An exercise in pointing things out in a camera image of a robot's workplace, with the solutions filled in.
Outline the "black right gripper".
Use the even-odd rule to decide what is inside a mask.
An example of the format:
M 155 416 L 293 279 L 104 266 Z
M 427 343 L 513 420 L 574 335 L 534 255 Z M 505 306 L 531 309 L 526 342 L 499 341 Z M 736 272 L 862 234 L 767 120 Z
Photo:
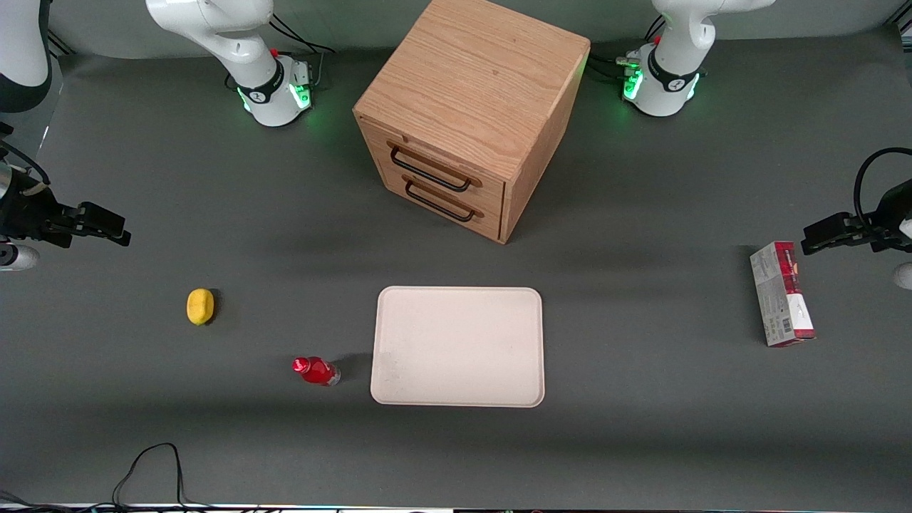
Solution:
M 110 210 L 81 202 L 74 208 L 56 200 L 42 182 L 20 171 L 9 173 L 2 195 L 1 234 L 15 240 L 32 239 L 61 248 L 72 245 L 73 234 L 97 237 L 128 247 L 133 234 L 125 229 L 126 220 Z

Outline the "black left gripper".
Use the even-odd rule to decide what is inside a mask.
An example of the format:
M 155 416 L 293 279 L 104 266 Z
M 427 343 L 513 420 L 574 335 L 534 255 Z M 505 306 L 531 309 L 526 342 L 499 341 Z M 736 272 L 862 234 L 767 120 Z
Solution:
M 911 182 L 905 181 L 885 192 L 874 213 L 869 215 L 869 223 L 877 233 L 875 241 L 871 242 L 866 233 L 869 228 L 862 217 L 836 213 L 825 218 L 823 224 L 804 228 L 802 253 L 811 256 L 827 248 L 856 247 L 871 242 L 873 253 L 892 249 L 910 254 L 910 215 Z

